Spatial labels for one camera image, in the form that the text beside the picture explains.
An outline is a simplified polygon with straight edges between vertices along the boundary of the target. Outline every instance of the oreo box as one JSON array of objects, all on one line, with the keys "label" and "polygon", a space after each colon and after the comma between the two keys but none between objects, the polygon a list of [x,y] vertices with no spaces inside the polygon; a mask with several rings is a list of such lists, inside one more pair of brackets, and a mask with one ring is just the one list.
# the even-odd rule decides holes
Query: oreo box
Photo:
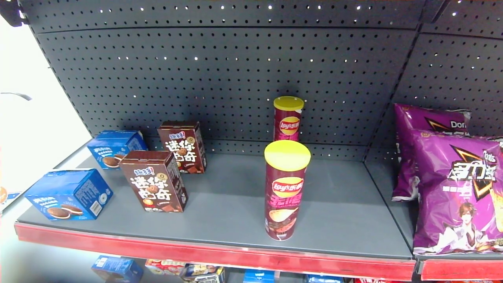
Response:
[{"label": "oreo box", "polygon": [[100,255],[91,270],[106,282],[140,282],[143,269],[134,260]]},{"label": "oreo box", "polygon": [[274,283],[274,271],[247,269],[244,273],[243,283]]},{"label": "oreo box", "polygon": [[305,282],[306,283],[344,283],[344,280],[342,277],[338,277],[338,276],[306,274]]},{"label": "oreo box", "polygon": [[118,169],[130,151],[148,150],[140,131],[125,130],[102,131],[88,143],[88,149],[102,169]]},{"label": "oreo box", "polygon": [[93,220],[114,193],[97,169],[51,171],[26,192],[49,220]]}]

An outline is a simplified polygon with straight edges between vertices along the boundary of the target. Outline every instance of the red chip can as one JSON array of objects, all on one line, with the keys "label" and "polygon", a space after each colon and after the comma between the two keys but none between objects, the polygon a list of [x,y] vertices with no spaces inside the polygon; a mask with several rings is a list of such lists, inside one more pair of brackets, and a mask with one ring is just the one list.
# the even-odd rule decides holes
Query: red chip can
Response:
[{"label": "red chip can", "polygon": [[300,114],[304,101],[294,96],[280,96],[274,100],[274,141],[299,141]]},{"label": "red chip can", "polygon": [[293,140],[270,143],[266,158],[266,232],[277,241],[293,235],[311,152]]}]

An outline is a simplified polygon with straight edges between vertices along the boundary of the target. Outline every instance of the brown cookie box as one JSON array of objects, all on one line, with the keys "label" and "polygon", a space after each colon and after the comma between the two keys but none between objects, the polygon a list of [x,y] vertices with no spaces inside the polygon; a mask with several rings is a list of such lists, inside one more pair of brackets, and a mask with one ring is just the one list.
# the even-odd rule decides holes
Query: brown cookie box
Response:
[{"label": "brown cookie box", "polygon": [[182,173],[204,173],[206,153],[197,121],[166,121],[159,129],[165,150],[173,152]]},{"label": "brown cookie box", "polygon": [[173,153],[131,151],[119,166],[146,211],[183,212],[189,196]]}]

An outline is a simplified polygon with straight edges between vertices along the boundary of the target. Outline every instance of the red shelf edge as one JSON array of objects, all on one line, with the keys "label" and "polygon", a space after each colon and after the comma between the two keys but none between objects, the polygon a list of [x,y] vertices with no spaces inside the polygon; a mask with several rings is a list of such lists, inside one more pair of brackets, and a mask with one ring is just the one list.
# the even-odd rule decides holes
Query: red shelf edge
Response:
[{"label": "red shelf edge", "polygon": [[16,222],[19,240],[135,258],[172,259],[281,270],[410,281],[415,260],[334,256],[101,235]]},{"label": "red shelf edge", "polygon": [[422,280],[500,280],[503,260],[427,259]]}]

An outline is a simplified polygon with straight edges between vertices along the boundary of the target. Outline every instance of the barcode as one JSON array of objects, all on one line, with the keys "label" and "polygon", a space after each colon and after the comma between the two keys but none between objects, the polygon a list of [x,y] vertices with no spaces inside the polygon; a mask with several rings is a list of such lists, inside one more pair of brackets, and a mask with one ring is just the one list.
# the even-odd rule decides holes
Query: barcode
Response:
[{"label": "barcode", "polygon": [[101,211],[101,208],[102,208],[101,205],[97,201],[95,201],[95,203],[91,205],[91,211],[94,213],[95,216],[98,216],[98,214]]},{"label": "barcode", "polygon": [[108,258],[106,257],[102,257],[100,258],[100,261],[98,261],[98,263],[96,264],[96,267],[103,267],[103,265],[105,265],[105,261],[107,261]]}]

